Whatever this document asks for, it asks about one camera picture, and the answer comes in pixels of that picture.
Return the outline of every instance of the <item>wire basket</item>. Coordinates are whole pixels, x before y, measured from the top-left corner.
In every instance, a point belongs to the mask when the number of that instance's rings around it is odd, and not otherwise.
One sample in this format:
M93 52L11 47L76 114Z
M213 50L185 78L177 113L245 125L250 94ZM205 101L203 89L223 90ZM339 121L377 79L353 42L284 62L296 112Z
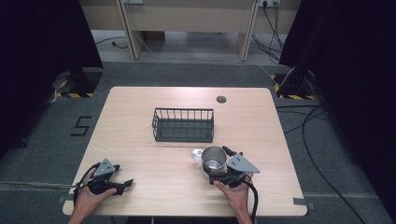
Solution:
M155 108L152 119L157 142L213 142L213 109Z

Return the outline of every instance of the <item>silver cup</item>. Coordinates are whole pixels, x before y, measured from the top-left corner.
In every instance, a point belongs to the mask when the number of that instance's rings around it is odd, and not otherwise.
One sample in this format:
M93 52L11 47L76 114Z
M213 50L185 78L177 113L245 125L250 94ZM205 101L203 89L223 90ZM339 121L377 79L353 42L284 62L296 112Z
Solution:
M207 147L205 149L194 149L191 153L192 159L201 166L204 177L209 178L205 166L212 171L224 172L227 155L221 147Z

